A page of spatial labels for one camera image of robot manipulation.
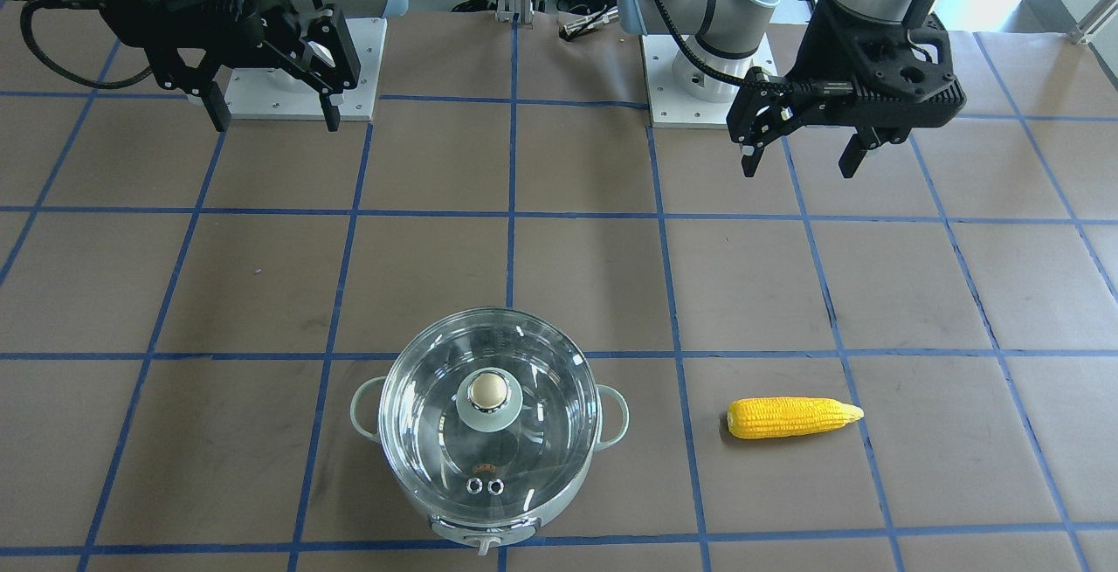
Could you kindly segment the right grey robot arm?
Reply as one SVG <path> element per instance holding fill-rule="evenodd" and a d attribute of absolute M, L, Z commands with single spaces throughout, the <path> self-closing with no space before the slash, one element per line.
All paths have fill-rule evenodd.
<path fill-rule="evenodd" d="M 104 0 L 120 42 L 162 89 L 183 90 L 214 127 L 231 120 L 368 121 L 388 19 L 408 0 Z"/>

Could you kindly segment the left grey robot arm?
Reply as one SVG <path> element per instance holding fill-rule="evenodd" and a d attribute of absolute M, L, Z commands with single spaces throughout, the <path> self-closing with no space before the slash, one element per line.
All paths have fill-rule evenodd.
<path fill-rule="evenodd" d="M 780 0 L 618 0 L 627 32 L 667 35 L 684 90 L 729 104 L 729 137 L 754 177 L 762 151 L 800 127 L 853 127 L 839 170 L 942 127 L 965 107 L 937 0 L 818 0 L 789 72 L 752 59 Z"/>

